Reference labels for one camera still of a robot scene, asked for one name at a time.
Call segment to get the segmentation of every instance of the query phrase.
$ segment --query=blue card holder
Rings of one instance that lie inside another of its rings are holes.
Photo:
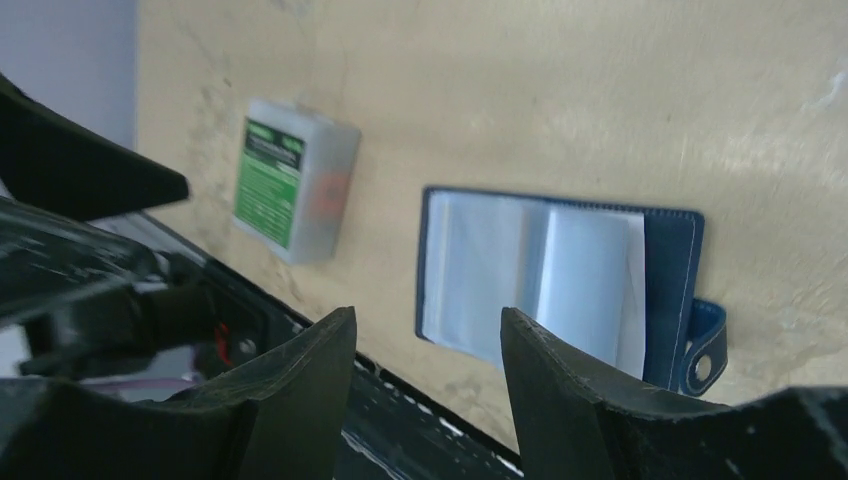
[[[436,192],[463,192],[530,199],[587,210],[641,213],[645,225],[646,339],[642,380],[685,395],[700,396],[727,366],[725,311],[694,298],[704,236],[704,217],[691,210],[601,203],[497,191],[431,186],[424,190],[419,238],[415,331],[423,333],[429,199]]]

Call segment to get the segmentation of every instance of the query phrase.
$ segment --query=white wall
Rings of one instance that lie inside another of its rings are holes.
[[[0,71],[125,146],[135,136],[134,0],[0,0]]]

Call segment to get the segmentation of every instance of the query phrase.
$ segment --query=wallet snap button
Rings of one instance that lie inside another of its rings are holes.
[[[704,381],[710,376],[710,370],[713,369],[713,360],[709,355],[704,355],[703,357],[698,359],[698,363],[695,364],[695,378],[700,381]]]

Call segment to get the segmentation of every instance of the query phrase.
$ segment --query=metal screw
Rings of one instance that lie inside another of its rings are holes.
[[[250,339],[242,340],[239,342],[239,350],[246,355],[253,355],[256,353],[256,344]]]

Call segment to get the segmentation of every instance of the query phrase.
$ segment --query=green label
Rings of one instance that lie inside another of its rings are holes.
[[[236,189],[236,218],[289,248],[303,140],[248,120]]]

